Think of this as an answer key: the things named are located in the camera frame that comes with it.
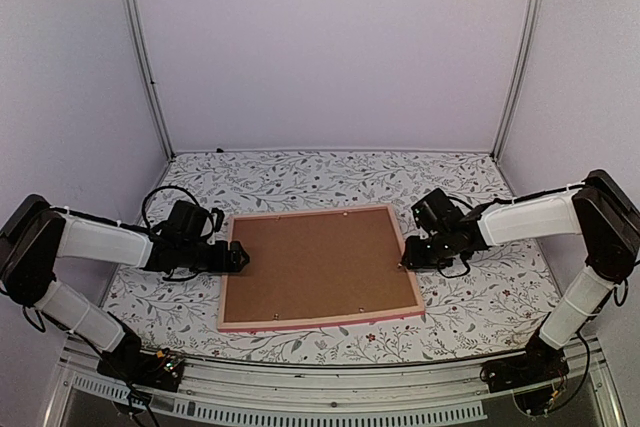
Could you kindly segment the floral table mat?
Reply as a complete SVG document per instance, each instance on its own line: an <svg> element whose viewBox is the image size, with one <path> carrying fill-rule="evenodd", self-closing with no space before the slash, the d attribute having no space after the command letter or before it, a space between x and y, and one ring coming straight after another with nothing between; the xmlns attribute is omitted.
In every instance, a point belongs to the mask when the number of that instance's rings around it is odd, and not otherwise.
<svg viewBox="0 0 640 427"><path fill-rule="evenodd" d="M411 205L441 188L476 205L509 189L485 154L403 152L239 152L183 154L170 165L152 221L192 193L227 214L392 205L404 235L415 232ZM312 365L409 363L480 356L523 347L559 293L537 245L519 241L477 254L468 268L425 272L426 309L416 317L360 325L262 333L217 328L220 281L173 283L120 268L104 308L150 348L206 357Z"/></svg>

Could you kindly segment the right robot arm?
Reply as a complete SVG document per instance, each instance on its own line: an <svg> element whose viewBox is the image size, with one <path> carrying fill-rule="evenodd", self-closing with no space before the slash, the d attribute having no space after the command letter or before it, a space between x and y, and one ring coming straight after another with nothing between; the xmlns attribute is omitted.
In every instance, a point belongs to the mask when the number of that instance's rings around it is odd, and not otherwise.
<svg viewBox="0 0 640 427"><path fill-rule="evenodd" d="M516 241L569 247L582 256L557 305L522 354L486 362L482 380L503 390L568 374L564 348L639 265L639 210L604 170L574 184L478 204L467 211L441 189L411 208L419 235L405 241L401 266L444 271L455 261Z"/></svg>

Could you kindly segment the aluminium post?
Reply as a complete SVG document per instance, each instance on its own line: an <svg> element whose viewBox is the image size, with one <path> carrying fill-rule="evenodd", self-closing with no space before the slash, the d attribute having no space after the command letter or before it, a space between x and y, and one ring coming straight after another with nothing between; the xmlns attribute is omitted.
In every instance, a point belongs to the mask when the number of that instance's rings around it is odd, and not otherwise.
<svg viewBox="0 0 640 427"><path fill-rule="evenodd" d="M543 0L527 0L523 26L515 58L511 80L494 139L491 155L499 163L504 156L509 134L515 119L519 98L524 85L534 37Z"/></svg>
<svg viewBox="0 0 640 427"><path fill-rule="evenodd" d="M153 74L144 37L138 1L122 0L122 2L151 121L158 137L161 150L165 158L170 161L174 158L175 152L170 139L165 116L160 105L157 83Z"/></svg>

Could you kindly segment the left aluminium post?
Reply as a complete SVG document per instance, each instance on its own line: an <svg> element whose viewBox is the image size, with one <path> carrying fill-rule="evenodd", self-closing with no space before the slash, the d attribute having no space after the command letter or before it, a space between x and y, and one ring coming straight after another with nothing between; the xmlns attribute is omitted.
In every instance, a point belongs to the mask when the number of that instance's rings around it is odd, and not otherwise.
<svg viewBox="0 0 640 427"><path fill-rule="evenodd" d="M144 37L138 1L122 0L122 2L151 121L158 137L161 150L165 158L170 161L174 158L175 152L170 139L165 116L160 105L157 83L153 74Z"/></svg>

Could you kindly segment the front aluminium rail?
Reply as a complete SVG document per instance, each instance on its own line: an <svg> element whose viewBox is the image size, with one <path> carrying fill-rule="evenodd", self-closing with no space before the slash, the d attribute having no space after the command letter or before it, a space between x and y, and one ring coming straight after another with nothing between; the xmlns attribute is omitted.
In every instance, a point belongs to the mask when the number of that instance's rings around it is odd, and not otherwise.
<svg viewBox="0 0 640 427"><path fill-rule="evenodd" d="M475 362L296 368L196 362L177 391L149 390L148 418L119 381L71 362L58 370L45 426L625 426L604 361L580 355L562 409L535 416L518 401L542 385L491 392Z"/></svg>

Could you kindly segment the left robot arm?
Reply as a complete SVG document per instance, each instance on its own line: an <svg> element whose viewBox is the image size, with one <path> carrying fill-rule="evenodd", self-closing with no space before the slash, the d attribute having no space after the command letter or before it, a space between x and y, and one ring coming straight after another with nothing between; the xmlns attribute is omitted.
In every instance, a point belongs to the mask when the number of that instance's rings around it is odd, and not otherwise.
<svg viewBox="0 0 640 427"><path fill-rule="evenodd" d="M54 266L60 258L87 259L162 273L166 281L181 268L192 276L239 273L250 257L238 241L214 240L223 221L219 209L179 200L167 219L134 226L54 207L32 194L1 228L1 292L87 342L106 375L130 382L173 376L168 349L143 353L136 333L58 280Z"/></svg>

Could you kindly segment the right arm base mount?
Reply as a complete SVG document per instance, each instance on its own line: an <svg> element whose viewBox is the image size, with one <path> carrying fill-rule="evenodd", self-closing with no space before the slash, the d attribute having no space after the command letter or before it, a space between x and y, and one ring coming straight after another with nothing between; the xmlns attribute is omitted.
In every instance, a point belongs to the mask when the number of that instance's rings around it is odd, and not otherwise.
<svg viewBox="0 0 640 427"><path fill-rule="evenodd" d="M548 414L565 391L569 366L563 354L546 362L528 354L485 362L480 380L491 393L511 391L517 409L530 417Z"/></svg>

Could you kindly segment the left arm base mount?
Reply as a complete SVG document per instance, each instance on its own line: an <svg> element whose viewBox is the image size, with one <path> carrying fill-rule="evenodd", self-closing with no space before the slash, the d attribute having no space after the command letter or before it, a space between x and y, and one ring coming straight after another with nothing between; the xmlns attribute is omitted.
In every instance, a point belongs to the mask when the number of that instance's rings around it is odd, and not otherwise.
<svg viewBox="0 0 640 427"><path fill-rule="evenodd" d="M102 352L97 372L125 384L175 393L181 384L184 367L183 359L168 349L144 353L133 348Z"/></svg>

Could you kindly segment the right aluminium post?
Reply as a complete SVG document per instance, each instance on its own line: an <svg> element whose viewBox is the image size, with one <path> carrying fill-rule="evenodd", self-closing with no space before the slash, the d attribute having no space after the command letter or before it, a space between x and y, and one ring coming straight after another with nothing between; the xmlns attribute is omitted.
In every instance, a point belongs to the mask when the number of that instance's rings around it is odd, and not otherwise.
<svg viewBox="0 0 640 427"><path fill-rule="evenodd" d="M509 134L515 119L519 98L524 85L534 37L543 0L527 0L523 26L515 58L511 80L494 139L491 155L499 163L504 156Z"/></svg>

